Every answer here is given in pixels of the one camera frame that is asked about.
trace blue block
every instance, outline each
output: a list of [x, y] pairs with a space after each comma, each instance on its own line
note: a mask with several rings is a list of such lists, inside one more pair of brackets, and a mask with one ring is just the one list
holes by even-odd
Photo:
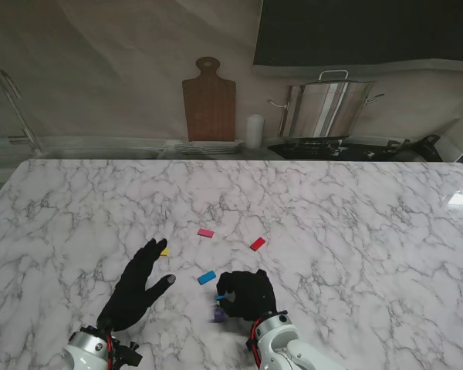
[[206, 284], [208, 281], [213, 280], [214, 278], [216, 278], [215, 272], [214, 271], [209, 271], [209, 272], [206, 272], [201, 277], [198, 277], [198, 281], [199, 281], [200, 285], [203, 285], [203, 284]]

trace marble table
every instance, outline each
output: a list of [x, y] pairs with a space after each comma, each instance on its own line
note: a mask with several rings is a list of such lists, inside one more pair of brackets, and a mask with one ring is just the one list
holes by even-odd
[[[213, 230], [199, 237], [200, 227]], [[176, 283], [129, 330], [142, 369], [254, 368], [206, 271], [266, 270], [303, 338], [356, 369], [463, 369], [463, 166], [30, 160], [0, 191], [0, 369], [56, 368], [126, 263]], [[253, 252], [258, 237], [267, 244]]]

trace pink block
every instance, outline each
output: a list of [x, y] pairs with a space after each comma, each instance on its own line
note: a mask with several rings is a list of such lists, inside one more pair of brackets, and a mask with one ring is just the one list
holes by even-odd
[[202, 237], [213, 237], [215, 234], [214, 231], [206, 230], [206, 229], [199, 229], [198, 235], [201, 235]]

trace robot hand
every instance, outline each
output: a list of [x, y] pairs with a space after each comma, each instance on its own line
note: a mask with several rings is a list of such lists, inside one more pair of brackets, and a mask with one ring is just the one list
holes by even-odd
[[216, 286], [219, 295], [235, 293], [235, 300], [224, 298], [220, 306], [230, 318], [255, 321], [268, 313], [276, 313], [275, 292], [264, 270], [255, 274], [233, 271], [221, 274]]
[[81, 328], [70, 337], [64, 348], [63, 370], [118, 370], [125, 364], [139, 365], [142, 359], [136, 352], [139, 345], [134, 342], [130, 347], [121, 345], [110, 333], [138, 322], [175, 282], [174, 275], [167, 275], [146, 290], [153, 264], [166, 246], [166, 239], [158, 243], [152, 239], [133, 256], [98, 317], [98, 327]]
[[286, 311], [277, 312], [275, 294], [265, 271], [225, 272], [217, 289], [219, 295], [235, 293], [233, 302], [220, 300], [229, 317], [254, 321], [247, 346], [261, 370], [345, 370], [301, 341]]
[[153, 264], [166, 246], [166, 239], [158, 243], [151, 239], [133, 256], [98, 317], [98, 329], [108, 332], [121, 331], [134, 325], [175, 282], [174, 275], [167, 275], [146, 290], [146, 281], [153, 270]]

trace cable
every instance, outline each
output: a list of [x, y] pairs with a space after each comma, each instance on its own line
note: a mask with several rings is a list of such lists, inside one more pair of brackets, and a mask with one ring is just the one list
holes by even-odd
[[250, 338], [252, 340], [252, 353], [254, 354], [255, 364], [258, 368], [261, 367], [261, 357], [259, 356], [259, 350], [257, 348], [257, 342], [255, 340], [255, 330], [261, 324], [262, 318], [259, 318], [253, 325], [250, 333]]
[[113, 345], [111, 342], [110, 333], [106, 333], [106, 345], [108, 346], [108, 366], [106, 367], [106, 370], [111, 370], [113, 360]]

